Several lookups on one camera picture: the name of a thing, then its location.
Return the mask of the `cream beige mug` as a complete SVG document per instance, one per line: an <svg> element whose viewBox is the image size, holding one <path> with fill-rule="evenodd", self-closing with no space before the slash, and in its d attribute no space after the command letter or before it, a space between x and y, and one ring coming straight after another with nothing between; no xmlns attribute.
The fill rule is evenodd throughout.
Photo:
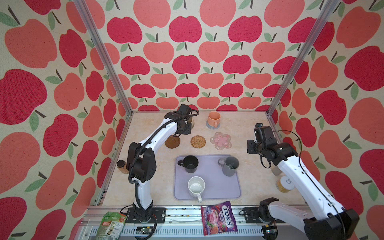
<svg viewBox="0 0 384 240"><path fill-rule="evenodd" d="M190 118L190 119L188 120L188 123L191 123L191 129L193 129L194 126L195 126L195 121L194 121L194 119L193 119L193 118Z"/></svg>

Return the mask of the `brown wooden round coaster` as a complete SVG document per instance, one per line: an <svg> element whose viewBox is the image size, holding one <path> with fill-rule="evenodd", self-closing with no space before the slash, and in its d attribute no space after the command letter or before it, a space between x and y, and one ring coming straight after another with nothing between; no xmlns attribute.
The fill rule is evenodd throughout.
<svg viewBox="0 0 384 240"><path fill-rule="evenodd" d="M180 138L179 137L174 137L174 136L170 136L165 141L165 145L169 149L177 148L180 145L180 143L181 143Z"/></svg>

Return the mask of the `woven rattan round coaster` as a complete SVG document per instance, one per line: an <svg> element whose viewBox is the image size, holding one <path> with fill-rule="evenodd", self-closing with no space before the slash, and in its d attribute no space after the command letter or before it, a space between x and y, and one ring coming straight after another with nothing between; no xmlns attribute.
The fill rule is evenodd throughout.
<svg viewBox="0 0 384 240"><path fill-rule="evenodd" d="M206 145L206 140L203 136L194 136L191 138L191 146L196 149L201 149Z"/></svg>

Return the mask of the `peach orange mug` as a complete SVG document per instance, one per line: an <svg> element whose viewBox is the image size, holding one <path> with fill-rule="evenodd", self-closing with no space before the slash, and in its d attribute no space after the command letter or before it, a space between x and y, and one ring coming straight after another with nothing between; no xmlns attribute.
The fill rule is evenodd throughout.
<svg viewBox="0 0 384 240"><path fill-rule="evenodd" d="M220 123L220 119L221 119L220 113L213 111L209 113L207 121L211 126L216 127Z"/></svg>

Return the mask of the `black mug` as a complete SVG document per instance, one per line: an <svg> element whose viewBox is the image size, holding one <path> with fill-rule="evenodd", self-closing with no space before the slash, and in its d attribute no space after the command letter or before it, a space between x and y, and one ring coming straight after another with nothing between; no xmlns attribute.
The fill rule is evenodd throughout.
<svg viewBox="0 0 384 240"><path fill-rule="evenodd" d="M177 164L181 167L184 167L187 173L194 173L199 165L199 160L197 157L189 155L186 156L183 160L179 160Z"/></svg>

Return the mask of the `pink flower coaster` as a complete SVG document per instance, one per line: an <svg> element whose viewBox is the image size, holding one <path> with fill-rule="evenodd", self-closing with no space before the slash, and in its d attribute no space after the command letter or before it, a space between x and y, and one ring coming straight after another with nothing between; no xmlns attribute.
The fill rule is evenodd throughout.
<svg viewBox="0 0 384 240"><path fill-rule="evenodd" d="M210 142L215 145L215 149L221 151L223 149L230 149L232 147L231 136L216 132L213 137L210 138Z"/></svg>

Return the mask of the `grey woven round coaster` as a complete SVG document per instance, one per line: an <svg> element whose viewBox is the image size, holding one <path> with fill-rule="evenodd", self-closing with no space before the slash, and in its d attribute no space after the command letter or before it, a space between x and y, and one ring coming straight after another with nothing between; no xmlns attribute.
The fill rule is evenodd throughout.
<svg viewBox="0 0 384 240"><path fill-rule="evenodd" d="M207 128L209 128L209 129L212 129L212 130L217 130L217 129L219 129L220 128L220 123L215 127L215 126L211 126L209 123L208 123L208 121L206 122L206 126L207 126Z"/></svg>

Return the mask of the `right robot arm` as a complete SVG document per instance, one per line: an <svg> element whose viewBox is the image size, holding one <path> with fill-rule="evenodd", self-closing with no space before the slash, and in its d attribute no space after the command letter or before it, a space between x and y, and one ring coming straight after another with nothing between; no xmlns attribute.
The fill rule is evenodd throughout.
<svg viewBox="0 0 384 240"><path fill-rule="evenodd" d="M260 202L258 217L269 224L281 220L306 234L310 240L348 240L360 220L353 209L347 210L333 198L305 167L299 154L288 143L275 139L247 141L248 154L257 154L278 167L300 192L310 212L288 206L277 198Z"/></svg>

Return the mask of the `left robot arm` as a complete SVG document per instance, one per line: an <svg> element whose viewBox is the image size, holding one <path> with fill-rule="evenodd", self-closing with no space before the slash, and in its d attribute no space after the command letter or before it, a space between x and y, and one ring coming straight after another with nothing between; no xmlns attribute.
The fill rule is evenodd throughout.
<svg viewBox="0 0 384 240"><path fill-rule="evenodd" d="M129 146L126 169L129 183L135 187L135 201L131 216L142 223L156 221L153 214L150 180L155 175L157 163L155 154L170 136L189 135L192 124L188 122L199 115L198 110L182 104L179 109L168 112L161 124L147 138Z"/></svg>

